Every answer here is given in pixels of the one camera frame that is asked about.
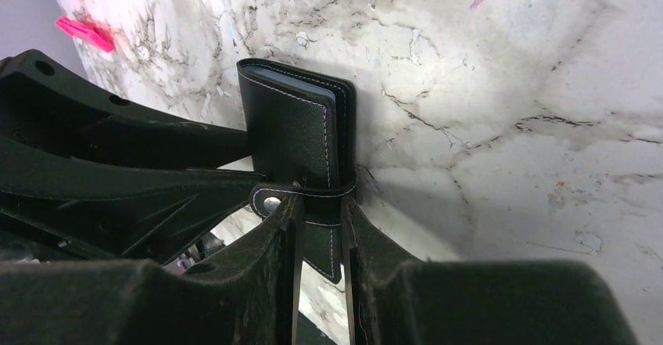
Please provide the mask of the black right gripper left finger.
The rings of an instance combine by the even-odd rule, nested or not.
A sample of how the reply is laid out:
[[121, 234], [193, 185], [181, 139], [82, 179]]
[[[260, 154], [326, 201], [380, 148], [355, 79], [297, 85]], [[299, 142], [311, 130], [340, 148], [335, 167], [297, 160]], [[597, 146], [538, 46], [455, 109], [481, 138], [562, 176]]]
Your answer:
[[1, 266], [4, 344], [292, 344], [303, 200], [176, 275], [151, 261]]

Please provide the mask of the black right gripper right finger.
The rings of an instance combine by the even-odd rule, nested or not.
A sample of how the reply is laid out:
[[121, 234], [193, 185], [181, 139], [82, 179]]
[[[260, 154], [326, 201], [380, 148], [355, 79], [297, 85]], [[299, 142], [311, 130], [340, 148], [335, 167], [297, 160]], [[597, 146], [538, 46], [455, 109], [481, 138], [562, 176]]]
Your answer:
[[353, 344], [634, 344], [607, 283], [575, 261], [423, 261], [341, 204]]

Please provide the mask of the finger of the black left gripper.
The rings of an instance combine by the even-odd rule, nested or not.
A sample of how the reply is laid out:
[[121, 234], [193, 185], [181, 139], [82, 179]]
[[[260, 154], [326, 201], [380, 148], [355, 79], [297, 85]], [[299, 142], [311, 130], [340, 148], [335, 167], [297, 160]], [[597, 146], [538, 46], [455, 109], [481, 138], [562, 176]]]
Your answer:
[[1, 141], [1, 229], [83, 260], [168, 264], [248, 203], [250, 171], [156, 170]]
[[216, 169], [249, 155], [244, 131], [123, 99], [36, 49], [1, 61], [1, 137], [55, 156], [147, 169]]

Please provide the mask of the black leather card holder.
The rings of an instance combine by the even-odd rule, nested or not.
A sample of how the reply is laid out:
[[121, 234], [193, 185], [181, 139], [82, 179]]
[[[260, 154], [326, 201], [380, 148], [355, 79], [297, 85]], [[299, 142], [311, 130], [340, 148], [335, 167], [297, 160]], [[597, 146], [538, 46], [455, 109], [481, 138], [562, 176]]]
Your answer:
[[287, 196], [303, 198], [303, 259], [341, 279], [341, 201], [353, 194], [357, 92], [351, 81], [267, 59], [237, 63], [253, 168], [266, 181], [249, 199], [266, 218]]

